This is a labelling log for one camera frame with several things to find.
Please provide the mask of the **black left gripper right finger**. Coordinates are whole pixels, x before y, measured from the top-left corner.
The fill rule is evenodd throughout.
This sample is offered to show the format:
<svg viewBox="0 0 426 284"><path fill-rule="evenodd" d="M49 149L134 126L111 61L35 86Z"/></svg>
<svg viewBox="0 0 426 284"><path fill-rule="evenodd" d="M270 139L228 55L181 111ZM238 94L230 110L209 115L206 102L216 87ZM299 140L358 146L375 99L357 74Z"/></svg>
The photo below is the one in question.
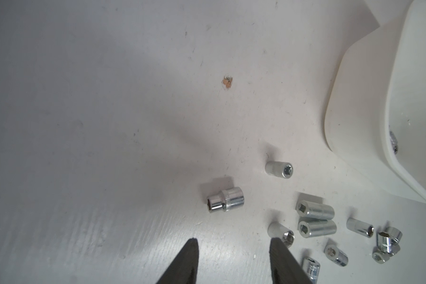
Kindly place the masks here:
<svg viewBox="0 0 426 284"><path fill-rule="evenodd" d="M281 239L271 239L269 255L274 284L312 284Z"/></svg>

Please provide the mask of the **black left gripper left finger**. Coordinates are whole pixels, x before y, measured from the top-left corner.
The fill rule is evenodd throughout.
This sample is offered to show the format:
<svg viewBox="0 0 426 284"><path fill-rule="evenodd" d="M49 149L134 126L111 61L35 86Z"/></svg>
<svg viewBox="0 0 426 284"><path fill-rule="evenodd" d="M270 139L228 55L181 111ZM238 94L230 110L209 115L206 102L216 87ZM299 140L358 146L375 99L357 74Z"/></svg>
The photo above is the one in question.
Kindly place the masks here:
<svg viewBox="0 0 426 284"><path fill-rule="evenodd" d="M157 284L195 284L199 264L199 245L196 238L189 239Z"/></svg>

